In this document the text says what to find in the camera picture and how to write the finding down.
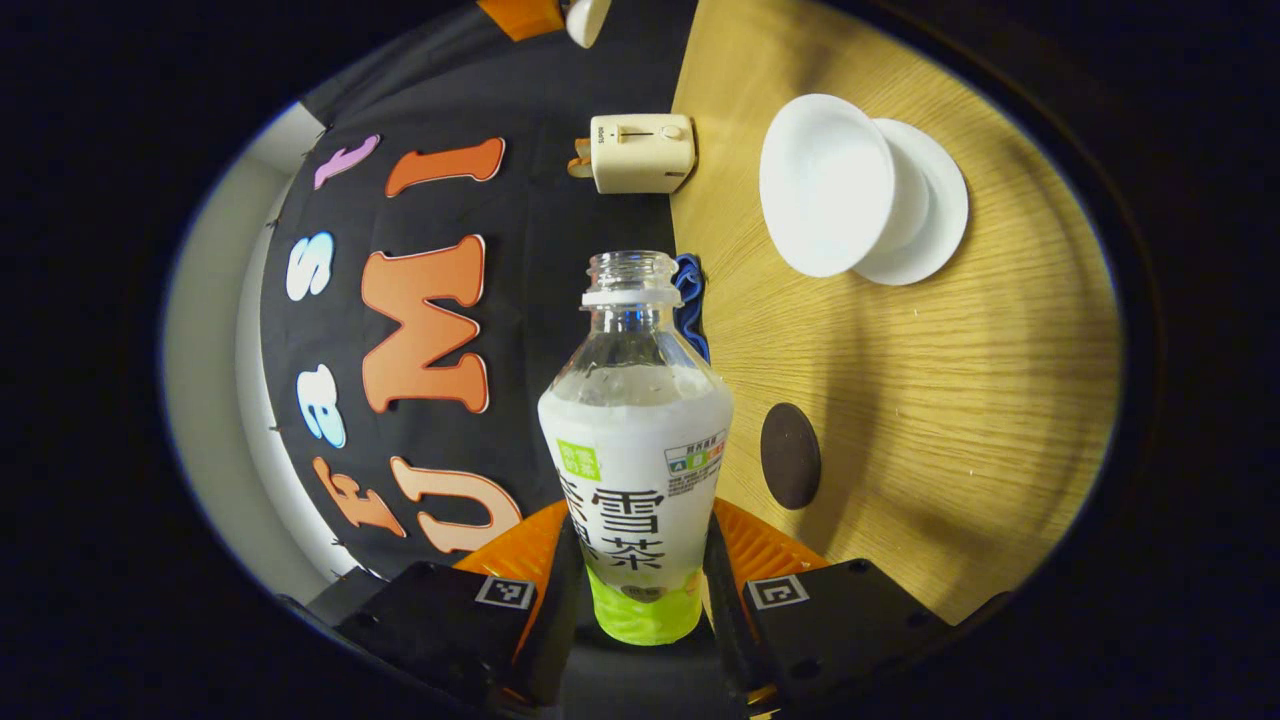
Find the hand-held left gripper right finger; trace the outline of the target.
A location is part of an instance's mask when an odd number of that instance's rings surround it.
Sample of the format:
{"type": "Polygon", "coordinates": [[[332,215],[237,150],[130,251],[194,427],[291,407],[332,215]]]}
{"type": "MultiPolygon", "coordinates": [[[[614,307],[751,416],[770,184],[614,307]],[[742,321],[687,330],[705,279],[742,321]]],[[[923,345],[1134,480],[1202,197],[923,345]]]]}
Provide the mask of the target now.
{"type": "Polygon", "coordinates": [[[722,498],[703,575],[721,662],[750,708],[803,708],[864,691],[954,632],[870,560],[827,561],[722,498]]]}

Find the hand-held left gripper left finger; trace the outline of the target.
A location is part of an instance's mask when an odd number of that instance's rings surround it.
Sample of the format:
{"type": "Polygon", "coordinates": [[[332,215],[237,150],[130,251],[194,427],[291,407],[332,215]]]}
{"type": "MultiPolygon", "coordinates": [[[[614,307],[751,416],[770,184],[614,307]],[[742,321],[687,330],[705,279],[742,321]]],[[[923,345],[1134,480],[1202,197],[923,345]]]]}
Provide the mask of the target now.
{"type": "Polygon", "coordinates": [[[472,708],[557,703],[584,561],[566,502],[457,564],[417,561],[352,609],[335,633],[472,708]]]}

